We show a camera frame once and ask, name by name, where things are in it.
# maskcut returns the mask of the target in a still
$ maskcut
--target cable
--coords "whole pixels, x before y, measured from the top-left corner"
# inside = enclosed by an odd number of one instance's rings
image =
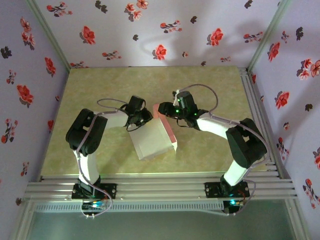
[[[185,126],[185,125],[179,125],[179,120],[176,120],[176,124],[181,127],[181,128],[190,128],[189,126]]]
[[[235,212],[235,213],[233,214],[234,216],[237,215],[237,214],[239,214],[239,213],[241,213],[241,212],[246,208],[248,202],[249,202],[249,201],[251,200],[251,198],[254,196],[255,191],[256,191],[257,185],[256,185],[256,182],[255,182],[255,181],[252,181],[252,180],[249,180],[249,179],[243,179],[243,180],[245,180],[246,182],[253,183],[253,190],[252,190],[250,196],[248,197],[247,201],[246,201],[245,204],[243,205],[243,207],[241,207],[241,208],[239,209],[239,211],[237,211],[237,212]]]
[[[120,102],[120,103],[123,103],[123,104],[127,104],[127,105],[128,105],[127,102],[122,101],[122,100],[118,100],[118,99],[114,99],[114,98],[101,98],[101,99],[99,99],[98,101],[96,101],[96,103],[97,103],[99,106],[104,107],[104,108],[108,108],[108,109],[119,109],[118,107],[105,106],[105,105],[102,105],[101,103],[99,103],[99,102],[101,102],[101,101],[106,101],[106,100],[117,101],[117,102]]]
[[[133,132],[133,131],[138,130],[139,128],[141,128],[143,125],[140,125],[140,126],[136,127],[135,129],[132,129],[132,130],[128,130],[128,128],[129,128],[129,125],[128,125],[128,126],[126,126],[126,131],[127,132]]]
[[[215,92],[215,90],[213,90],[211,87],[207,86],[207,85],[204,85],[204,84],[201,84],[201,83],[196,83],[196,84],[192,84],[192,85],[189,85],[189,86],[186,86],[185,88],[179,90],[179,92],[183,92],[185,91],[186,89],[188,88],[191,88],[191,87],[194,87],[194,86],[202,86],[202,87],[205,87],[209,90],[211,90],[211,92],[213,92],[213,94],[215,95],[215,106],[209,110],[209,113],[211,113],[212,111],[214,111],[217,107],[218,107],[218,104],[219,104],[219,98],[218,98],[218,95],[217,93]]]
[[[94,123],[95,123],[97,117],[100,116],[100,115],[102,115],[102,114],[109,114],[109,113],[112,113],[112,112],[110,112],[110,111],[99,112],[99,113],[97,113],[97,114],[93,117],[92,122],[91,122],[91,124],[90,124],[90,126],[89,126],[89,128],[88,128],[88,130],[87,130],[87,132],[86,132],[86,134],[84,135],[84,137],[83,137],[81,143],[79,144],[78,148],[75,150],[76,155],[77,155],[77,157],[76,157],[76,163],[77,163],[77,165],[78,165],[79,172],[80,172],[81,176],[83,177],[83,179],[86,181],[86,183],[87,183],[90,187],[92,187],[92,188],[94,188],[95,190],[97,190],[97,191],[105,194],[105,196],[110,199],[110,205],[109,205],[108,207],[106,207],[105,210],[103,210],[102,212],[99,212],[99,213],[97,213],[97,214],[93,214],[93,213],[92,213],[92,215],[90,216],[90,215],[88,215],[88,214],[86,215],[86,214],[81,210],[81,213],[82,213],[84,216],[86,216],[87,218],[97,217],[97,216],[99,216],[99,215],[107,212],[107,211],[112,207],[112,205],[113,205],[113,200],[112,200],[112,197],[110,196],[110,194],[107,193],[105,190],[102,190],[101,188],[93,185],[93,184],[87,179],[87,177],[85,176],[84,172],[82,171],[81,164],[80,164],[80,149],[81,149],[81,147],[83,146],[83,144],[85,143],[85,141],[87,140],[87,138],[88,138],[88,136],[89,136],[89,134],[90,134],[93,126],[94,126]]]

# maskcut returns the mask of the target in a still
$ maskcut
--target metal frame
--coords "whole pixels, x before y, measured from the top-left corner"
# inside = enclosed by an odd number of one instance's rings
[[[285,200],[296,239],[309,240],[310,235],[301,214],[293,182],[286,174],[277,149],[274,148],[272,134],[266,123],[266,114],[263,112],[260,99],[257,98],[257,89],[254,88],[251,75],[245,68],[239,68],[239,72],[252,118],[271,148],[270,160],[266,164],[267,170],[252,171],[246,177],[256,182],[256,191],[252,200]],[[147,209],[148,207],[143,206],[159,202],[167,206],[172,204],[175,210],[186,209],[196,203],[198,205],[193,206],[193,211],[208,211],[205,207],[208,206],[207,203],[221,206],[222,200],[231,199],[206,198],[204,183],[219,182],[223,174],[224,172],[109,174],[102,175],[101,182],[118,184],[114,200],[118,211],[127,212],[126,206],[132,208],[132,205]],[[77,175],[42,176],[40,182],[30,182],[24,195],[26,201],[22,202],[21,212],[11,239],[27,239],[33,214],[39,209],[37,206],[44,203],[58,204],[63,211],[62,205],[81,204],[81,200],[71,200],[73,185],[77,182],[77,178]],[[248,187],[252,190],[253,184],[249,182]],[[167,211],[170,208],[160,207],[159,211]]]

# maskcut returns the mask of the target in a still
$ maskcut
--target cardboard box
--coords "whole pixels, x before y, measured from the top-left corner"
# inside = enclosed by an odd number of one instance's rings
[[[153,106],[153,119],[151,121],[139,129],[129,132],[139,160],[150,160],[172,149],[175,152],[177,151],[176,136],[166,116],[158,112],[158,107],[159,104]]]

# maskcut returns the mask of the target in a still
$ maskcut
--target red flower print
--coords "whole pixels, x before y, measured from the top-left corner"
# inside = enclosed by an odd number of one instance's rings
[[[309,186],[312,185],[312,181],[311,181],[309,178],[307,178],[307,179],[305,180],[305,182],[306,182],[306,184],[309,185]]]
[[[48,121],[49,133],[51,133],[53,127],[54,127],[54,121],[53,120]]]
[[[317,165],[317,168],[320,170],[320,155],[315,157],[314,163]]]
[[[255,84],[256,83],[256,77],[257,77],[257,75],[252,75],[252,82],[253,82],[253,84]]]
[[[127,6],[125,7],[129,12],[133,12],[135,10],[134,4],[133,3],[128,3]]]
[[[277,109],[280,109],[281,107],[284,107],[288,103],[290,93],[288,91],[282,92],[280,91],[278,93],[278,96],[274,99],[275,100],[275,105]]]
[[[20,99],[22,99],[27,105],[30,105],[33,102],[34,96],[30,94],[26,85],[17,85],[16,89],[18,90]]]
[[[145,0],[137,0],[136,6],[140,9],[147,9],[148,2]]]
[[[3,144],[5,144],[5,143],[7,142],[6,136],[4,136],[4,135],[1,136],[1,142],[2,142]]]
[[[45,57],[46,71],[53,77],[56,74],[56,68],[51,58]]]
[[[304,71],[299,75],[299,77],[300,77],[301,80],[307,80],[309,76],[310,76],[310,73],[309,73],[307,70],[304,70]]]
[[[311,65],[310,71],[311,71],[311,76],[313,78],[315,76],[319,75],[319,72],[320,72],[320,60],[316,61],[315,64]]]
[[[134,11],[133,12],[133,19],[139,20],[139,18],[142,16],[141,11]]]
[[[283,125],[283,128],[284,128],[284,130],[288,130],[288,129],[290,128],[289,122],[286,122],[286,123]]]
[[[35,38],[34,36],[30,33],[30,36],[29,36],[29,43],[34,46],[36,44],[35,42]]]
[[[278,55],[279,48],[280,48],[280,42],[277,42],[276,44],[271,45],[270,50],[268,52],[270,62]]]
[[[115,50],[113,52],[110,52],[110,53],[103,52],[102,56],[106,57],[107,60],[121,59],[121,56],[118,56],[118,51],[117,50]]]
[[[261,41],[261,37],[263,36],[263,32],[260,31],[257,34],[248,34],[246,33],[245,35],[243,35],[243,38],[245,39],[245,43],[249,43],[249,42],[253,42],[253,41],[257,41],[260,42]]]
[[[31,31],[30,23],[26,21],[23,17],[20,19],[20,23],[26,33]]]
[[[160,28],[164,29],[164,33],[167,34],[167,33],[172,33],[172,32],[181,32],[182,31],[182,28],[178,27],[178,25],[180,24],[180,21],[179,20],[175,20],[174,23],[172,24],[166,24],[165,22],[161,23],[160,24]]]
[[[95,32],[91,31],[89,27],[84,26],[82,30],[82,36],[84,38],[84,43],[87,44],[96,44],[95,42]]]
[[[219,41],[223,38],[224,34],[222,33],[222,30],[220,28],[217,28],[210,37],[211,45],[212,46],[218,46]]]
[[[28,42],[28,35],[24,31],[22,32],[22,40]]]
[[[167,54],[167,49],[165,49],[165,47],[160,44],[155,48],[155,50],[153,50],[152,54],[154,56],[153,59],[164,60],[165,55]]]
[[[311,62],[311,59],[310,59],[310,58],[308,58],[308,59],[306,59],[306,60],[304,61],[304,67],[305,67],[306,69],[308,69],[311,64],[312,64],[312,62]]]
[[[23,177],[24,175],[27,175],[28,167],[29,167],[29,162],[24,162],[22,172],[20,173],[21,177]]]

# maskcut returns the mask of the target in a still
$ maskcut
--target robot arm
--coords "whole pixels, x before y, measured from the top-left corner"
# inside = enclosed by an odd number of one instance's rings
[[[146,108],[146,101],[137,96],[132,96],[129,103],[120,109],[107,111],[96,116],[97,114],[97,112],[90,111],[89,109],[81,110],[65,136],[65,140],[69,143],[75,157],[79,157],[79,189],[85,192],[86,196],[90,196],[89,198],[101,195],[101,192],[95,192],[95,189],[88,185],[86,179],[94,186],[100,187],[101,185],[94,152],[99,147],[104,130],[115,127],[127,127],[128,129],[132,125],[139,128],[153,118]],[[88,131],[87,138],[83,142],[79,152],[77,152]]]
[[[163,102],[158,111],[167,117],[184,120],[190,128],[216,134],[229,143],[233,161],[220,179],[220,193],[230,196],[241,183],[252,164],[267,152],[266,146],[250,131],[223,121],[223,118],[211,115],[207,110],[198,109],[190,92],[173,92],[174,102]],[[261,136],[255,123],[246,118],[240,124]]]

